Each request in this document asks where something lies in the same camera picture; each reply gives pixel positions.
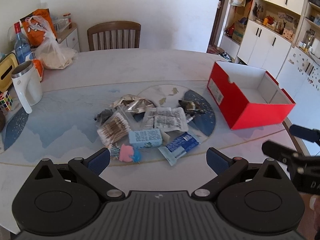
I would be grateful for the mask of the right hand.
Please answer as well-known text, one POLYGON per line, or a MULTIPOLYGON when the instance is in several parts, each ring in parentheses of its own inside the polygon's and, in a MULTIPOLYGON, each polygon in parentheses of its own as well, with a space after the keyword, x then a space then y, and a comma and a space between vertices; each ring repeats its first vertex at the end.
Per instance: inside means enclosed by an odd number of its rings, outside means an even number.
POLYGON ((313 227, 316 230, 314 239, 319 239, 320 200, 318 195, 311 196, 309 206, 310 209, 313 211, 313 227))

